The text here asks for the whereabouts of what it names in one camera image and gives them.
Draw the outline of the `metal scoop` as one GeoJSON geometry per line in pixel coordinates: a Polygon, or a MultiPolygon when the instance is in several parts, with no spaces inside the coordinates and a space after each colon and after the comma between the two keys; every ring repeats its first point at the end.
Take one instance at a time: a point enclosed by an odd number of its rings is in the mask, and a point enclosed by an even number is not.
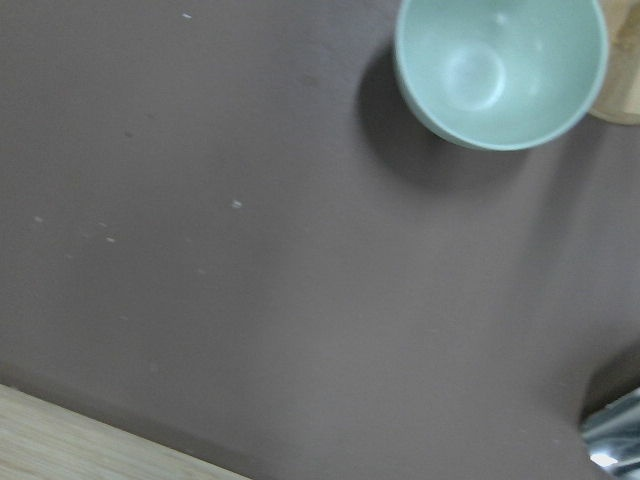
{"type": "Polygon", "coordinates": [[[639,480],[639,389],[587,417],[581,436],[590,460],[606,474],[639,480]]]}

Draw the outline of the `wooden cutting board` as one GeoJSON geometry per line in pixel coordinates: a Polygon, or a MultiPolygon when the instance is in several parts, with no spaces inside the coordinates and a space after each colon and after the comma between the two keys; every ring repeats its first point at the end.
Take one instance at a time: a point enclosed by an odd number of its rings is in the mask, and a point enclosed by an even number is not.
{"type": "Polygon", "coordinates": [[[241,476],[3,385],[1,477],[239,479],[241,476]]]}

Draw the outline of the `wooden cup tree stand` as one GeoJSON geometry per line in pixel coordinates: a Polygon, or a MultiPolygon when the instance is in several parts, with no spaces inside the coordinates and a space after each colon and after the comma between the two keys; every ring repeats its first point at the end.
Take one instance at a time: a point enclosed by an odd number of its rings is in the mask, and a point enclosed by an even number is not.
{"type": "Polygon", "coordinates": [[[639,125],[639,2],[600,1],[609,39],[607,72],[590,114],[639,125]]]}

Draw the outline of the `mint green bowl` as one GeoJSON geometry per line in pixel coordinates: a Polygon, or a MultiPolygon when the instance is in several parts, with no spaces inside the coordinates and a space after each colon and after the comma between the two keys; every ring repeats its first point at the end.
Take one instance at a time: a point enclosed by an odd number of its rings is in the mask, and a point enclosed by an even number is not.
{"type": "Polygon", "coordinates": [[[403,1],[392,51],[400,94],[429,131],[518,151],[587,114],[609,46],[597,1],[403,1]]]}

